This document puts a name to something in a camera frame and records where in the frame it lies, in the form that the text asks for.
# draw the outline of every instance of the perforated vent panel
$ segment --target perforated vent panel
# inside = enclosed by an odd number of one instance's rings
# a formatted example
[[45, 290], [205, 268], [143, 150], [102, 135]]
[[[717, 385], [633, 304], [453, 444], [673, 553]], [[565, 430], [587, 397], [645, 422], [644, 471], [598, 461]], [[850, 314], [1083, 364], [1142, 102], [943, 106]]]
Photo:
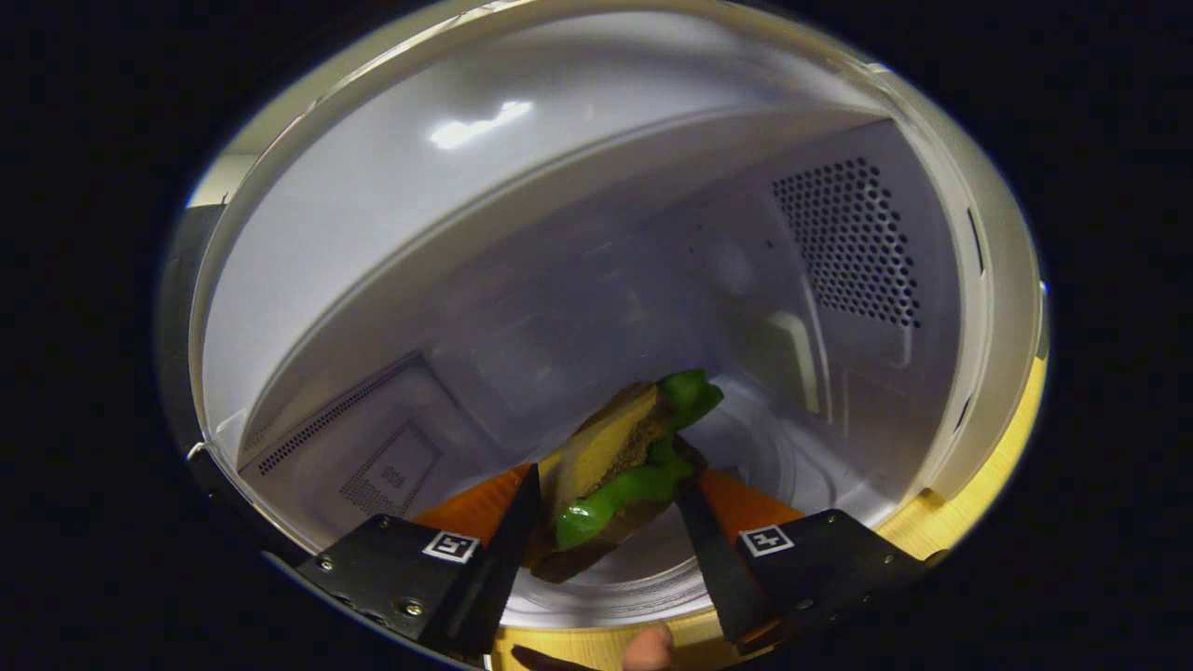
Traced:
[[348, 408], [360, 402], [365, 396], [377, 390], [378, 387], [389, 382], [400, 373], [406, 370], [408, 363], [403, 363], [392, 370], [387, 371], [372, 382], [365, 384], [360, 389], [350, 394], [346, 399], [336, 402], [327, 412], [320, 414], [316, 419], [302, 427], [297, 433], [290, 437], [285, 443], [273, 450], [273, 454], [265, 457], [261, 463], [256, 466], [258, 472], [261, 475], [273, 470], [273, 468], [282, 463], [282, 460], [290, 456], [295, 450], [297, 450], [303, 443], [315, 437], [316, 433], [327, 427], [328, 424], [335, 421], [341, 414], [344, 414]]
[[[376, 464], [378, 460], [385, 456], [385, 453], [394, 447], [403, 433], [409, 433], [416, 438], [419, 443], [434, 456], [432, 457], [431, 463], [424, 469], [418, 481], [414, 482], [414, 486], [404, 493], [402, 501], [396, 503], [369, 480], [369, 472], [373, 468], [373, 464]], [[426, 482], [427, 475], [432, 469], [434, 469], [434, 466], [439, 461], [440, 456], [439, 450], [431, 443], [426, 433], [419, 429], [419, 425], [414, 421], [409, 421], [398, 429], [396, 433], [385, 441], [381, 448], [371, 454], [369, 458], [366, 458], [364, 463], [357, 468], [356, 473], [348, 478], [348, 481], [340, 487], [340, 495], [370, 517], [382, 512], [395, 517], [404, 517], [406, 511], [410, 507], [410, 503], [414, 501], [414, 497], [416, 497], [419, 491], [422, 490], [422, 485]], [[387, 485], [392, 487], [394, 492], [401, 492], [402, 486], [406, 484], [406, 474], [391, 466], [385, 466], [382, 469], [381, 479], [384, 480]]]
[[772, 183], [823, 308], [920, 327], [917, 282], [895, 196], [865, 158]]

